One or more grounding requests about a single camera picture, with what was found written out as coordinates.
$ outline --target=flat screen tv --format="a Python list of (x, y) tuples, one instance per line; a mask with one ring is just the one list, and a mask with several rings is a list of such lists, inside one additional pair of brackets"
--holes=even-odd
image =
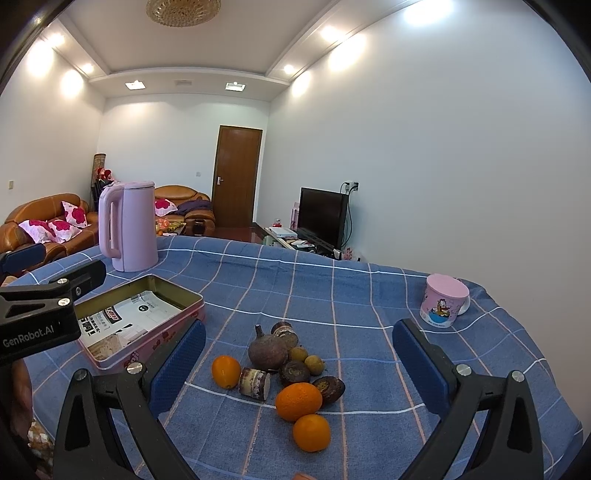
[(325, 190), (302, 189), (297, 222), (299, 238), (328, 250), (343, 246), (349, 196)]

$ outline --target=ceiling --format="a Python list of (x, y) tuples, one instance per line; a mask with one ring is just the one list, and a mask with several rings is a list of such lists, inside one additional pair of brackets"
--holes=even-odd
[[(271, 101), (347, 38), (417, 1), (221, 0), (212, 20), (174, 28), (148, 18), (147, 0), (75, 0), (42, 38), (107, 98), (183, 92)], [(128, 90), (135, 80), (146, 88)], [(230, 92), (226, 82), (246, 88)]]
[(165, 27), (147, 0), (75, 0), (66, 10), (109, 70), (208, 67), (264, 74), (330, 0), (222, 0), (214, 19)]

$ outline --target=chandelier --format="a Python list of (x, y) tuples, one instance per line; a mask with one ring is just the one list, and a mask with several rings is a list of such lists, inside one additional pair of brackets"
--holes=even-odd
[(146, 13), (167, 27), (194, 27), (211, 20), (222, 0), (148, 0)]

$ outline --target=throw pillow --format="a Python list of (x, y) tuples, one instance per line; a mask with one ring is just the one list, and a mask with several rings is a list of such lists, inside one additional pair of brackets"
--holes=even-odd
[(82, 231), (64, 220), (52, 220), (48, 225), (55, 232), (56, 239), (54, 241), (59, 244), (72, 240)]
[(49, 227), (47, 222), (42, 220), (25, 220), (18, 224), (20, 228), (26, 231), (36, 244), (46, 244), (55, 242), (56, 235)]
[(64, 212), (66, 213), (66, 222), (78, 228), (85, 228), (88, 226), (83, 208), (77, 207), (68, 202), (62, 202), (61, 204), (64, 206)]
[(157, 199), (154, 202), (154, 211), (159, 217), (169, 214), (170, 212), (176, 212), (177, 206), (167, 199)]

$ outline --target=wall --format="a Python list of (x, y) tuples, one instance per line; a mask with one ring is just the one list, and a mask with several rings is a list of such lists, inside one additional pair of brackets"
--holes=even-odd
[(61, 82), (72, 67), (49, 47), (39, 56), (39, 50), (27, 53), (0, 96), (1, 221), (14, 207), (46, 195), (90, 199), (105, 99), (88, 84), (65, 96)]
[(98, 148), (118, 180), (186, 185), (211, 195), (220, 125), (262, 129), (262, 158), (268, 111), (269, 102), (198, 93), (109, 99)]
[(257, 220), (289, 219), (301, 187), (358, 181), (350, 244), (483, 284), (588, 432), (591, 84), (520, 0), (452, 5), (372, 25), (273, 101)]

